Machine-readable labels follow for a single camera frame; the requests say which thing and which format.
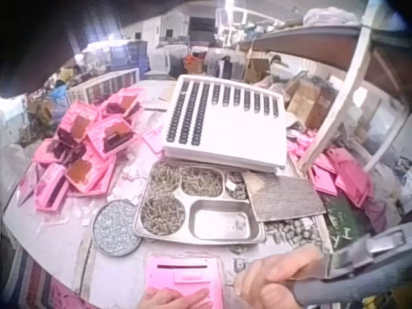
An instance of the white table surface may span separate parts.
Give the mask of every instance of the white table surface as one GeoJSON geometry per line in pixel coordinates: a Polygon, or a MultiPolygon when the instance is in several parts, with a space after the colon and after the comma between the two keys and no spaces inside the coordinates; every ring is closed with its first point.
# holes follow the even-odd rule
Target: white table surface
{"type": "MultiPolygon", "coordinates": [[[[170,82],[145,80],[138,85],[147,87],[150,94],[158,98],[170,82]]],[[[149,122],[158,126],[163,116],[159,112],[144,111],[136,127],[148,129],[149,122]]],[[[147,151],[145,147],[145,144],[136,146],[133,160],[141,159],[139,154],[147,151]]],[[[150,162],[140,164],[144,165],[144,169],[151,168],[150,162]]],[[[122,166],[117,168],[116,174],[121,173],[122,166]]],[[[281,174],[294,176],[290,166],[281,174]]],[[[122,188],[121,177],[113,181],[113,185],[122,188]]],[[[127,196],[130,190],[124,188],[122,192],[127,196]]],[[[247,262],[292,249],[288,243],[275,244],[272,237],[264,243],[247,247],[241,255],[233,254],[229,246],[195,246],[144,239],[139,248],[128,256],[105,256],[94,246],[90,226],[82,226],[82,219],[92,218],[93,213],[105,202],[105,198],[67,197],[60,220],[66,218],[68,221],[47,225],[47,217],[35,210],[33,198],[18,207],[14,196],[4,216],[11,233],[45,271],[99,308],[136,308],[144,291],[145,259],[149,254],[217,257],[223,265],[222,279],[227,284],[232,283],[236,275],[233,270],[235,258],[243,258],[247,262]]],[[[325,247],[332,250],[323,216],[314,217],[314,221],[325,247]]],[[[238,299],[233,297],[230,287],[224,288],[224,302],[230,303],[230,307],[226,308],[241,308],[241,303],[237,303],[238,299]]]]}

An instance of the person's left hand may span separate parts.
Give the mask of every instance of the person's left hand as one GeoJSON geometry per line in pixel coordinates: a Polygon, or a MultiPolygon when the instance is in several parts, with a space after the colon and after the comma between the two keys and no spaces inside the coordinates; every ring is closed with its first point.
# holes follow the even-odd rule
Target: person's left hand
{"type": "Polygon", "coordinates": [[[148,288],[139,302],[137,309],[211,309],[213,303],[208,301],[196,306],[209,295],[209,289],[203,288],[193,294],[183,296],[176,290],[148,288]]]}

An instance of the metal tray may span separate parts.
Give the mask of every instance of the metal tray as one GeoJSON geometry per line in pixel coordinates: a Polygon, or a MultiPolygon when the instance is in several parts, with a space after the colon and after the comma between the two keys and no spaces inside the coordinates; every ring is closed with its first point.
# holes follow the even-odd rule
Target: metal tray
{"type": "Polygon", "coordinates": [[[227,172],[241,172],[242,170],[214,165],[194,164],[175,160],[168,161],[180,166],[180,173],[186,168],[198,167],[212,169],[221,175],[222,192],[218,196],[192,196],[182,189],[182,178],[179,188],[173,191],[173,198],[184,207],[185,216],[182,226],[169,235],[155,235],[144,228],[141,220],[142,207],[148,200],[149,182],[153,168],[147,182],[144,197],[135,216],[135,232],[146,238],[176,241],[180,243],[228,245],[253,244],[265,240],[263,223],[258,223],[252,212],[248,199],[235,200],[227,193],[225,186],[227,172]]]}

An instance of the empty tray compartment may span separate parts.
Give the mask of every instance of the empty tray compartment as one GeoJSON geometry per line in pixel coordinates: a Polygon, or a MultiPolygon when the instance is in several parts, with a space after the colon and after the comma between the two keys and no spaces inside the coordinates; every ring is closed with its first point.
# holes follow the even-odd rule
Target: empty tray compartment
{"type": "Polygon", "coordinates": [[[189,230],[198,239],[244,241],[258,236],[259,224],[243,201],[198,200],[191,206],[189,230]]]}

